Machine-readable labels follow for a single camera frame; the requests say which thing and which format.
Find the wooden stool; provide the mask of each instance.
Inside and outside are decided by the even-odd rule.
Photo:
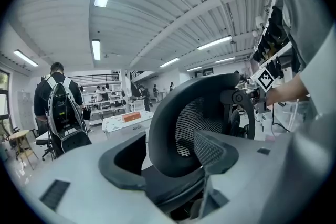
[[[9,140],[16,140],[16,144],[17,144],[17,148],[18,148],[18,153],[19,153],[19,156],[20,156],[20,159],[21,159],[22,164],[23,164],[22,154],[25,154],[25,156],[26,156],[26,158],[27,158],[27,160],[28,160],[28,162],[29,162],[29,164],[30,164],[32,170],[34,170],[34,169],[33,169],[33,166],[32,166],[32,164],[30,163],[28,157],[29,157],[31,154],[34,154],[36,158],[38,158],[38,157],[36,156],[35,152],[32,150],[32,148],[31,148],[31,146],[30,146],[30,144],[29,144],[29,142],[28,142],[28,140],[27,140],[27,133],[29,133],[29,132],[30,132],[30,130],[22,130],[22,131],[19,131],[19,132],[15,133],[15,134],[12,134],[12,135],[9,137]],[[21,148],[21,144],[20,144],[20,143],[21,143],[21,141],[22,141],[23,139],[27,142],[27,145],[28,145],[28,147],[29,147],[28,150],[25,150],[24,147]]]

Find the cable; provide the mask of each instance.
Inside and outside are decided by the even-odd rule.
[[[287,132],[290,132],[288,129],[286,129],[281,123],[274,123],[274,104],[272,106],[272,125],[271,125],[271,130],[273,125],[279,125],[281,128],[285,129]]]

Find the person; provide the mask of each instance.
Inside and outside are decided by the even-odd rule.
[[[174,89],[174,83],[171,82],[171,83],[170,83],[170,86],[169,86],[169,92],[171,92],[173,89]]]
[[[292,80],[267,92],[266,105],[304,98],[310,94],[316,112],[330,112],[335,100],[335,75],[332,73],[335,52],[335,26],[323,0],[283,0],[283,27],[298,55],[300,70]],[[323,78],[329,74],[333,80],[331,87],[324,84]]]
[[[153,88],[153,93],[154,93],[154,97],[155,97],[155,100],[156,100],[156,102],[157,103],[159,103],[159,98],[158,98],[158,91],[157,91],[158,89],[156,88],[156,84],[154,84],[154,88]]]
[[[101,93],[100,86],[97,86],[95,93]],[[103,100],[101,94],[96,94],[96,98],[97,98],[97,102],[100,102]]]
[[[148,98],[148,91],[146,91],[145,87],[143,85],[140,85],[140,91],[141,91],[141,97],[140,99],[143,99],[143,104],[145,106],[146,111],[151,111],[149,108],[149,98]]]
[[[56,83],[64,82],[65,79],[64,67],[61,63],[55,62],[51,65],[49,78],[51,77],[55,80]],[[47,121],[46,114],[48,111],[48,99],[52,90],[51,86],[47,82],[48,79],[43,80],[35,89],[34,114],[35,117],[40,121]],[[80,106],[81,109],[83,109],[83,100],[80,94],[80,90],[73,81],[70,82],[69,90],[71,91],[73,98],[75,99],[75,102]],[[53,144],[53,149],[55,151],[56,156],[58,157],[61,154],[63,154],[60,139],[53,133],[50,133],[50,135],[51,135],[51,142]]]

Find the black cable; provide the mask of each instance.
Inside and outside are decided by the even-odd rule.
[[[290,132],[288,129],[286,129],[281,123],[274,123],[274,104],[272,106],[272,126],[273,125],[279,125],[281,128],[286,130],[287,132]]]

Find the backpack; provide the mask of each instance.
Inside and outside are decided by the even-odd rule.
[[[67,135],[70,135],[70,131],[67,131],[66,128],[62,128],[64,126],[60,123],[59,118],[64,117],[69,121],[77,121],[79,128],[86,133],[87,130],[80,112],[80,107],[75,102],[74,96],[69,89],[71,79],[65,77],[64,82],[56,83],[54,78],[50,77],[47,82],[51,87],[51,92],[48,98],[47,118],[53,134],[58,136],[61,140]]]

